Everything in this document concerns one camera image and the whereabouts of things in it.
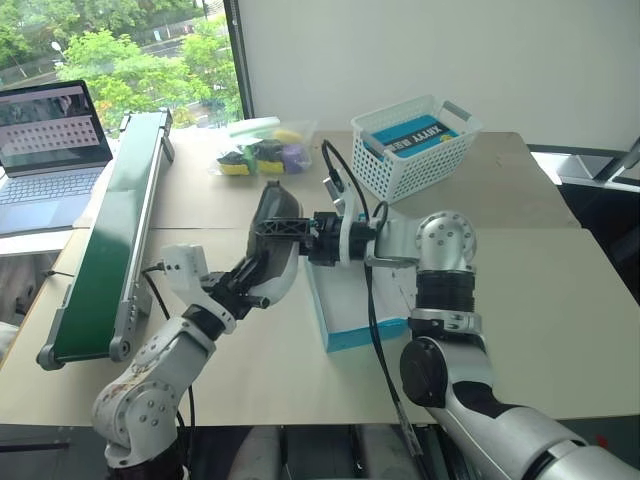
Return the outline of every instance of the plastic basket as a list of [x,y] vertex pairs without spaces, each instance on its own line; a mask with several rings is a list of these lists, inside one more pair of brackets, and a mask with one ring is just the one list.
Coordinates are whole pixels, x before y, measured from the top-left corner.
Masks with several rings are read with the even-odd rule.
[[[450,128],[457,137],[401,158],[385,149],[370,134],[423,115],[431,115]],[[358,180],[378,199],[397,202],[453,173],[462,162],[482,124],[452,102],[425,95],[392,107],[360,115],[353,126],[353,171]],[[382,159],[364,146],[376,150]]]

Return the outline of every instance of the black cable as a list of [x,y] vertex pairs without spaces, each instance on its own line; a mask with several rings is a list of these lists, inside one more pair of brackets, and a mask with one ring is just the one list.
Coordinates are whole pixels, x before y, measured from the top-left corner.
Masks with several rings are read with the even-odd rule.
[[164,301],[162,300],[162,297],[160,296],[160,292],[158,291],[158,287],[156,287],[156,284],[153,281],[153,279],[151,278],[151,275],[149,275],[147,270],[143,270],[142,271],[142,276],[144,277],[144,279],[149,284],[149,288],[153,292],[153,296],[156,297],[156,300],[158,301],[158,305],[160,306],[160,310],[162,310],[162,314],[164,315],[164,318],[169,320],[171,318],[171,315],[169,314],[169,310],[167,309],[167,306],[164,304]]
[[360,184],[358,184],[358,181],[356,180],[356,177],[353,175],[353,172],[351,171],[351,168],[349,168],[349,165],[347,165],[347,162],[344,161],[344,158],[342,158],[342,155],[340,155],[340,152],[338,152],[338,150],[336,150],[336,147],[334,147],[329,140],[324,140],[322,142],[322,156],[324,157],[324,161],[327,164],[327,168],[329,168],[329,175],[330,176],[331,176],[331,172],[332,171],[335,172],[335,168],[333,168],[333,165],[331,164],[331,159],[329,158],[329,152],[327,150],[331,150],[331,153],[333,153],[333,155],[338,159],[338,162],[340,162],[340,165],[342,165],[342,168],[344,169],[344,171],[349,176],[349,179],[351,180],[351,183],[353,184],[353,187],[356,189],[356,192],[358,192],[358,197],[360,197],[360,203],[362,204],[362,211],[364,212],[364,218],[368,222],[369,221],[369,208],[367,207],[367,201],[364,198],[364,193],[362,193],[362,189],[360,188]]
[[57,270],[43,270],[42,274],[47,277],[52,277],[54,275],[62,275],[63,277],[75,277],[75,275],[71,275],[70,273],[58,272]]
[[176,412],[176,417],[178,417],[178,425],[180,425],[180,428],[187,428],[184,424],[184,418],[182,418],[180,411]]
[[194,445],[196,444],[196,404],[193,400],[193,388],[189,385],[189,412],[191,428],[189,429],[189,447],[187,448],[187,468],[191,471]]
[[[163,269],[164,269],[164,265],[162,265],[162,263],[158,263],[153,267],[145,268],[144,270],[142,270],[141,273],[144,279],[149,284],[149,288],[151,288],[151,291],[153,292],[154,297],[156,297],[156,300],[158,301],[158,305],[162,310],[162,314],[164,315],[164,318],[166,320],[169,320],[171,318],[171,315],[169,314],[169,310],[167,309],[167,306],[165,305],[164,300],[162,300],[162,296],[158,291],[158,287],[156,287],[156,284],[151,278],[151,275],[149,275],[149,272],[163,270]],[[191,452],[193,451],[193,444],[194,444],[195,430],[196,430],[195,428],[196,427],[196,407],[195,407],[195,401],[193,398],[193,388],[191,385],[189,385],[187,392],[189,395],[189,411],[190,411],[191,427],[189,430],[189,441],[187,443],[187,448],[186,448],[187,450],[186,463],[187,463],[187,469],[191,470]],[[184,419],[182,418],[182,415],[180,414],[180,412],[177,412],[176,416],[178,417],[178,423],[180,424],[180,426],[182,428],[185,428]]]
[[[362,209],[364,212],[365,219],[367,220],[367,222],[369,222],[370,217],[369,217],[369,208],[367,206],[367,201],[364,198],[362,189],[360,188],[358,181],[355,179],[355,176],[353,175],[351,168],[349,168],[349,165],[347,165],[347,162],[345,162],[344,158],[342,158],[342,156],[335,149],[335,147],[328,140],[324,140],[322,142],[322,156],[324,157],[325,163],[327,164],[327,168],[329,168],[329,175],[333,180],[333,176],[331,175],[331,172],[335,171],[335,169],[333,168],[333,165],[331,164],[331,160],[329,158],[329,153],[328,153],[329,150],[338,159],[338,161],[342,165],[342,168],[349,176],[351,183],[353,184],[354,188],[356,189],[356,192],[358,193],[358,196],[360,197],[360,203],[362,204]],[[380,202],[376,206],[373,212],[373,215],[375,216],[381,208],[384,208],[384,212],[383,212],[382,220],[378,226],[378,231],[382,229],[382,227],[387,221],[387,216],[389,213],[389,204],[384,201]],[[431,478],[431,475],[429,475],[426,465],[424,463],[424,456],[421,455],[420,453],[414,453],[416,449],[415,447],[411,446],[413,442],[410,438],[410,435],[405,431],[405,428],[407,427],[406,424],[408,423],[408,419],[404,414],[404,407],[402,406],[402,401],[400,400],[398,391],[396,390],[396,387],[393,384],[393,380],[391,379],[391,375],[389,374],[389,367],[387,366],[387,361],[384,356],[384,351],[382,349],[382,342],[380,340],[380,330],[378,329],[378,320],[376,318],[375,302],[373,299],[373,269],[371,266],[367,264],[364,265],[364,277],[367,285],[367,314],[369,319],[369,335],[371,336],[371,343],[373,344],[373,349],[376,353],[376,356],[378,357],[378,363],[382,368],[382,373],[384,374],[385,381],[389,389],[389,395],[391,396],[391,400],[393,401],[394,407],[396,408],[396,413],[398,414],[398,420],[400,421],[402,431],[403,433],[405,433],[405,437],[406,437],[405,440],[408,444],[407,447],[409,448],[411,456],[415,461],[416,468],[418,469],[420,476],[424,480],[429,480]],[[408,424],[408,428],[412,430],[412,427],[410,424]]]
[[376,208],[373,209],[374,217],[378,215],[378,212],[381,208],[384,208],[384,212],[382,212],[382,220],[380,220],[380,223],[378,223],[378,226],[376,227],[377,233],[380,233],[380,230],[382,230],[384,224],[387,223],[387,217],[389,216],[389,203],[385,202],[384,200],[378,203],[378,205],[376,205]]

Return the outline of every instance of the conveyor belt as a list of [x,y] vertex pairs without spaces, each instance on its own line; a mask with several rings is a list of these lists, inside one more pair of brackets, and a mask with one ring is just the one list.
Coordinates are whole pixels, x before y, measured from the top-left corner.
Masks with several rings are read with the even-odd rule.
[[38,354],[44,369],[128,357],[136,321],[148,315],[151,303],[137,281],[160,164],[173,160],[170,127],[168,111],[123,120],[119,153],[83,260]]

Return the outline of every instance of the tree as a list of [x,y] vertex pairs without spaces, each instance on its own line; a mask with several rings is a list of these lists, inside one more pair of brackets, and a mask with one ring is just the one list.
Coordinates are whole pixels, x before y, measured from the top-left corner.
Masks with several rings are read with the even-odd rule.
[[209,88],[181,58],[145,54],[128,35],[114,37],[109,30],[74,36],[58,67],[61,80],[82,78],[91,91],[105,128],[115,128],[127,110],[154,111],[169,107],[176,126],[195,119],[186,105],[210,97]]
[[212,99],[224,104],[228,120],[241,119],[242,102],[225,16],[198,20],[182,51],[189,69],[211,89]]
[[0,69],[48,57],[52,41],[67,46],[85,31],[132,35],[201,14],[192,0],[0,0]]
[[0,18],[0,66],[18,65],[17,58],[29,50],[29,45],[20,31],[21,16],[16,0],[0,3]]

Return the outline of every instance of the yellow sponge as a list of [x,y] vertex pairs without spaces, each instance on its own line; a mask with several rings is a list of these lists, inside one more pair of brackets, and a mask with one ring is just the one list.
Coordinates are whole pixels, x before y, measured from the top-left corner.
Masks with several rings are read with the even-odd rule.
[[258,169],[264,173],[284,173],[284,164],[282,162],[267,162],[258,160]]
[[220,171],[225,175],[249,175],[249,167],[246,164],[229,165],[220,164]]
[[280,128],[273,132],[273,138],[280,140],[282,143],[303,143],[304,138],[298,132],[293,130],[285,130]]

